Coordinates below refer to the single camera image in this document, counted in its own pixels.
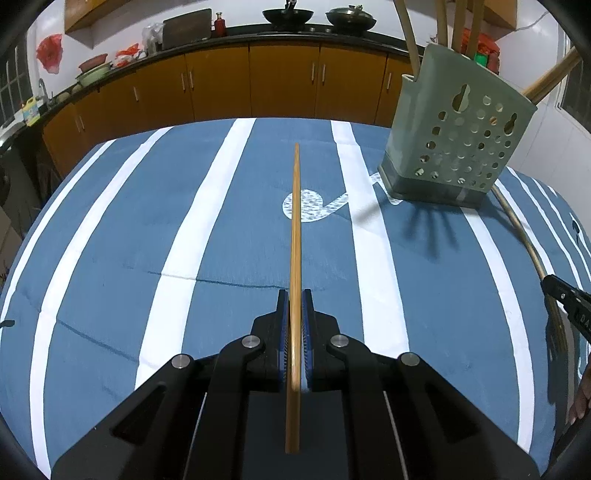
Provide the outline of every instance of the human hand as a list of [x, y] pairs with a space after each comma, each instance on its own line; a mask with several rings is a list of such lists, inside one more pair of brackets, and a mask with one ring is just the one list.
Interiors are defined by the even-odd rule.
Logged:
[[587, 411], [587, 407], [591, 407], [591, 354], [587, 359], [587, 367], [581, 378], [579, 389], [574, 396], [573, 405], [569, 410], [569, 423], [572, 425], [577, 419], [582, 419]]

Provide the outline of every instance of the window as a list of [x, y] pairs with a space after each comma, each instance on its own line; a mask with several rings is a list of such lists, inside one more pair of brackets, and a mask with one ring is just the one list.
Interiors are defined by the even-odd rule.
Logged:
[[0, 57], [0, 125], [11, 120], [32, 96], [25, 33]]
[[561, 107], [591, 132], [591, 68], [584, 62], [569, 73]]

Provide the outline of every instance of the metal bolt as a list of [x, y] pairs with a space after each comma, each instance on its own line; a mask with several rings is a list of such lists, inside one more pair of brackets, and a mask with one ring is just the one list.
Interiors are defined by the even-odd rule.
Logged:
[[407, 367], [416, 367], [421, 361], [418, 355], [412, 352], [403, 353], [400, 360], [402, 360], [402, 363]]
[[349, 339], [345, 335], [334, 335], [334, 337], [330, 339], [330, 343], [337, 348], [341, 348], [349, 344]]
[[189, 363], [191, 363], [191, 357], [185, 355], [184, 353], [180, 353], [179, 355], [175, 355], [171, 362], [174, 368], [185, 368]]
[[257, 346], [259, 346], [260, 343], [261, 343], [261, 339], [259, 337], [257, 337], [256, 335], [246, 335], [242, 339], [242, 346], [244, 346], [246, 348], [257, 347]]

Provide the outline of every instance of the table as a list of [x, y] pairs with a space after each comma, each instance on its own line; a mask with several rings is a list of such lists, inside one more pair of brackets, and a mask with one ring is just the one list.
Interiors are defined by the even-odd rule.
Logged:
[[[211, 355], [289, 285], [300, 143], [303, 287], [377, 353], [421, 355], [541, 471], [586, 365], [548, 350], [534, 266], [489, 194], [478, 212], [399, 202], [376, 174], [389, 130], [238, 119], [96, 146], [31, 228], [2, 292], [0, 409], [42, 471], [175, 353]], [[499, 186], [546, 267], [591, 291], [589, 238], [550, 187]]]

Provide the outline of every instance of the red bottle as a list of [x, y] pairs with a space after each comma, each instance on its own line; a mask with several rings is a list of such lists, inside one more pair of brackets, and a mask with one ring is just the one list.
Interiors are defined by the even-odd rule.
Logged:
[[226, 21], [222, 18], [222, 13], [216, 13], [217, 18], [216, 21], [213, 23], [213, 29], [216, 33], [216, 37], [225, 37], [226, 36]]

